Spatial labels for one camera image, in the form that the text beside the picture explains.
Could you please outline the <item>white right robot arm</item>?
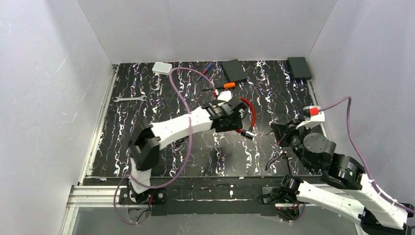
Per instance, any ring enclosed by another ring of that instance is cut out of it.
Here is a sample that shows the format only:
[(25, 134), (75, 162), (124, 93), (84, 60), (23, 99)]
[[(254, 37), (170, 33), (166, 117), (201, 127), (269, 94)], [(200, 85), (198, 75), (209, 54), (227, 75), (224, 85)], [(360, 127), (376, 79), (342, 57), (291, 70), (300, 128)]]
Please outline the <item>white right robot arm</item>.
[(348, 194), (347, 197), (320, 189), (294, 175), (286, 175), (271, 198), (288, 196), (293, 201), (310, 203), (343, 216), (360, 225), (368, 235), (411, 235), (407, 219), (414, 217), (412, 204), (398, 203), (381, 189), (364, 166), (353, 157), (335, 153), (336, 143), (314, 133), (296, 120), (272, 123), (277, 144), (289, 147), (304, 168), (321, 173), (321, 180)]

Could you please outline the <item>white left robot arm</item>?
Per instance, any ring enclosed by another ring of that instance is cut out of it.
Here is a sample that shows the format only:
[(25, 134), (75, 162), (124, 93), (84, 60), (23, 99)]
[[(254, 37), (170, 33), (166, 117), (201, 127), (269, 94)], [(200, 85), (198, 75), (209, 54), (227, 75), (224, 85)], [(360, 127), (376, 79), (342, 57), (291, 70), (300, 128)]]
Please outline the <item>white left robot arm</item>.
[(167, 121), (138, 122), (128, 142), (131, 163), (129, 185), (132, 190), (140, 194), (152, 189), (151, 170), (159, 163), (160, 151), (166, 146), (188, 138), (188, 150), (191, 150), (194, 133), (210, 130), (217, 133), (240, 130), (248, 108), (239, 97), (231, 97), (227, 100), (215, 99), (189, 114)]

